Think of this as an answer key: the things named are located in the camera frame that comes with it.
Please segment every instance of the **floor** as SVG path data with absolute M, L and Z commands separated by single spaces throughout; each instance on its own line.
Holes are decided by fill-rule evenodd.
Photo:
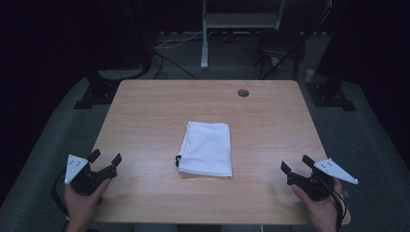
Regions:
M 168 40 L 183 41 L 192 36 L 162 35 L 158 44 Z M 196 38 L 180 45 L 167 44 L 178 45 L 174 48 L 156 49 L 158 54 L 184 70 L 154 55 L 151 69 L 141 78 L 258 79 L 259 68 L 253 66 L 260 57 L 256 50 L 257 38 L 249 35 L 215 35 L 209 41 L 207 70 L 200 68 L 201 41 Z M 323 35 L 315 35 L 307 41 L 307 56 L 301 62 L 298 83 L 328 157 L 354 173 L 360 181 L 357 186 L 343 183 L 352 221 L 340 231 L 410 231 L 410 172 L 373 114 L 361 87 L 349 82 L 343 82 L 340 86 L 357 111 L 316 107 L 308 93 L 306 71 L 317 68 L 328 41 L 329 37 Z M 268 79 L 291 79 L 291 65 L 284 63 Z M 112 70 L 101 71 L 101 75 L 119 78 L 138 72 Z M 326 77 L 314 76 L 312 82 L 325 80 Z M 73 109 L 87 86 L 86 79 L 82 79 L 55 109 L 0 209 L 0 231 L 61 231 L 65 219 L 51 200 L 49 189 L 58 171 L 64 168 L 67 154 L 87 154 L 91 151 L 109 109 L 109 105 Z M 92 223 L 90 227 L 102 232 L 128 232 L 134 225 Z M 314 229 L 311 225 L 267 225 L 264 231 Z

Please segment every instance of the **white towel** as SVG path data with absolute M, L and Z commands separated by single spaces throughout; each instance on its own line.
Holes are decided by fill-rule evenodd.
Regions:
M 180 172 L 232 177 L 230 131 L 225 123 L 188 122 L 178 154 Z

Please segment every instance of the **wooden table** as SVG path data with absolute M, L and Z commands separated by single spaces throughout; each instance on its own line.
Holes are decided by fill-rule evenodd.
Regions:
M 229 124 L 232 178 L 178 173 L 189 121 Z M 305 224 L 280 163 L 309 176 L 302 156 L 326 158 L 298 84 L 286 80 L 125 80 L 97 148 L 93 170 L 123 157 L 94 217 L 106 222 Z

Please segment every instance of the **metal stand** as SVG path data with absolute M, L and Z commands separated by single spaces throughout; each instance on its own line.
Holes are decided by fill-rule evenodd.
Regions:
M 357 111 L 353 102 L 344 97 L 340 90 L 341 80 L 326 83 L 308 83 L 307 90 L 316 107 L 341 107 L 344 111 Z
M 90 86 L 74 109 L 90 109 L 93 104 L 111 104 L 121 82 L 103 79 L 97 71 L 89 72 L 87 80 Z

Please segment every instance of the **human hand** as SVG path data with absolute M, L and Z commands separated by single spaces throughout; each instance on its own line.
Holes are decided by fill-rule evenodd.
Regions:
M 68 232 L 85 231 L 97 209 L 97 203 L 108 188 L 110 179 L 103 181 L 91 195 L 80 195 L 71 185 L 66 185 L 64 199 L 69 211 L 70 223 Z
M 341 195 L 341 182 L 337 178 L 334 178 L 334 180 L 334 191 Z M 337 206 L 331 195 L 322 201 L 312 201 L 298 186 L 292 185 L 292 189 L 304 202 L 307 208 L 308 217 L 318 232 L 337 231 Z

